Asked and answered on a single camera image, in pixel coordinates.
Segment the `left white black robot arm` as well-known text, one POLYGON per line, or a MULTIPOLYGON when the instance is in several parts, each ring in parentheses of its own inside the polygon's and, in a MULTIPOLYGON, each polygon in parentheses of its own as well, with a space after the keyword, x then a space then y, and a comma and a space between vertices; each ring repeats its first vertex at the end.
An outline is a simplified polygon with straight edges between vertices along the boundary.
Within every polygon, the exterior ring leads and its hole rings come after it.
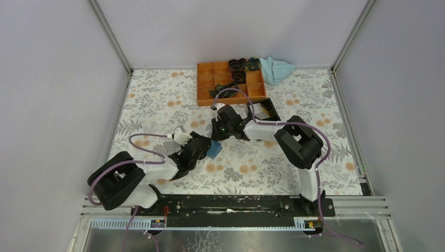
POLYGON ((136 160, 129 152, 121 151, 91 174, 87 180, 89 202, 106 211, 128 203, 142 207, 151 216, 158 215, 163 208, 161 195, 148 183, 185 177, 212 146, 211 138, 194 131, 185 133, 181 128, 165 137, 173 139, 180 150, 167 156, 148 150, 160 158, 158 161, 136 160))

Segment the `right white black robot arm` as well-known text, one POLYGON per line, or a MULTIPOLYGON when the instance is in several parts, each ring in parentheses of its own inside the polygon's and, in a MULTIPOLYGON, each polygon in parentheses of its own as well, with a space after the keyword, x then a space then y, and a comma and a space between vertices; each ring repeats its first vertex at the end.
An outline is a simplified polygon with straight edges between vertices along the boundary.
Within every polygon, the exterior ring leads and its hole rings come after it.
POLYGON ((288 161, 298 169, 301 184, 301 209, 314 216, 322 209, 323 190, 313 167, 321 157, 323 141, 304 121, 293 116, 288 121, 265 121, 242 118, 232 106, 217 103, 212 119, 211 138, 223 141, 230 137, 245 141, 270 141, 279 145, 288 161))

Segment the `orange compartment tray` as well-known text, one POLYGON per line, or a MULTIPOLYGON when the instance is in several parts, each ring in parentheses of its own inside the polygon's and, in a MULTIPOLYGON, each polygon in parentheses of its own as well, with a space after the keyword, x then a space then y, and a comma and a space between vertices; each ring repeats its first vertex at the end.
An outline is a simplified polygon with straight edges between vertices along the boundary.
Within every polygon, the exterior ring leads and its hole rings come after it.
POLYGON ((211 106, 214 98, 224 104, 242 104, 267 97, 260 59, 232 59, 197 64, 197 104, 211 106))

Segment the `blue leather card holder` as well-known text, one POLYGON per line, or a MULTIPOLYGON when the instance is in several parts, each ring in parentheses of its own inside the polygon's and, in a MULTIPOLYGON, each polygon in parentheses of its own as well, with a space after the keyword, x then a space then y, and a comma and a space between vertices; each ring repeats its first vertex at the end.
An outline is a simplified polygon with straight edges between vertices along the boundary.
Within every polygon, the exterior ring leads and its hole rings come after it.
POLYGON ((215 159, 218 156, 218 154, 221 152, 222 149, 223 149, 223 147, 222 147, 221 143, 211 140, 211 145, 206 153, 206 156, 208 158, 215 159))

